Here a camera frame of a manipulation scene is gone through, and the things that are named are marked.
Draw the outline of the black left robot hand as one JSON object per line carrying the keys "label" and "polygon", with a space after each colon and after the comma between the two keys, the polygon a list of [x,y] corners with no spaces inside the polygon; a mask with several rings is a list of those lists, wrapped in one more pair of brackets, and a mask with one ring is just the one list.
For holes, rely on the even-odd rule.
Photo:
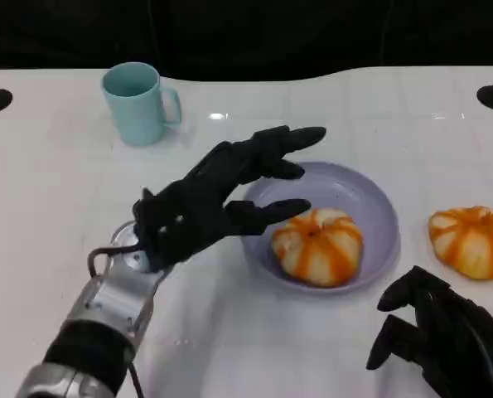
{"label": "black left robot hand", "polygon": [[133,206],[134,232],[153,271],[188,260],[228,236],[262,235],[268,226],[310,209],[306,199],[267,206],[230,201],[232,191],[262,177],[296,180],[305,171],[285,155],[326,136],[323,127],[258,131],[240,142],[216,145],[184,178],[157,194],[143,189]]}

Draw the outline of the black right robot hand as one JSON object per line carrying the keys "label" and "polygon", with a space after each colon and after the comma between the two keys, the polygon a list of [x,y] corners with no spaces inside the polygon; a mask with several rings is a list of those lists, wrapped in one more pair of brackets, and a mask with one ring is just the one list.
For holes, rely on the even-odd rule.
{"label": "black right robot hand", "polygon": [[493,397],[493,317],[450,285],[414,266],[382,294],[388,314],[366,367],[395,355],[422,369],[441,397]]}

